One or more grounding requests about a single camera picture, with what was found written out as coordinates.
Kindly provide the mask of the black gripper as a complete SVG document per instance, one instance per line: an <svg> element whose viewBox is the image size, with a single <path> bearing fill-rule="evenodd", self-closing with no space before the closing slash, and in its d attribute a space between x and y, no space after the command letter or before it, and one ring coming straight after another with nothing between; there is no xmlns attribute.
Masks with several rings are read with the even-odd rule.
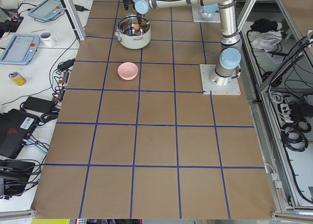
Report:
<svg viewBox="0 0 313 224"><path fill-rule="evenodd" d="M132 0L123 0L123 6L125 10L129 10L129 7L132 5Z"/></svg>

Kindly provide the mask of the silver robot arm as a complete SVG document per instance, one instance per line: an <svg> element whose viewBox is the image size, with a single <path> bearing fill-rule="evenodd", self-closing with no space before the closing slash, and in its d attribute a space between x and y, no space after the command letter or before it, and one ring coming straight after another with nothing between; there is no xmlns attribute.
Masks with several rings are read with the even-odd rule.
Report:
<svg viewBox="0 0 313 224"><path fill-rule="evenodd" d="M239 44L241 38L236 23L236 0L122 0L125 10L131 5L139 15L152 9L200 5L205 13L208 6L217 5L221 24L221 52L215 69L209 74L210 81L217 86L226 86L241 61Z"/></svg>

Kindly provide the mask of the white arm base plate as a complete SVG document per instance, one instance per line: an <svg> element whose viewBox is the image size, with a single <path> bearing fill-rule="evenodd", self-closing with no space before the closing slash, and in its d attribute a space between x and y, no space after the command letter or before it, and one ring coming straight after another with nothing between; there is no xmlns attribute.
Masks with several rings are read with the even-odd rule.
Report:
<svg viewBox="0 0 313 224"><path fill-rule="evenodd" d="M240 87L235 71L229 77L220 77L215 72L216 65L200 64L203 94L240 95Z"/></svg>

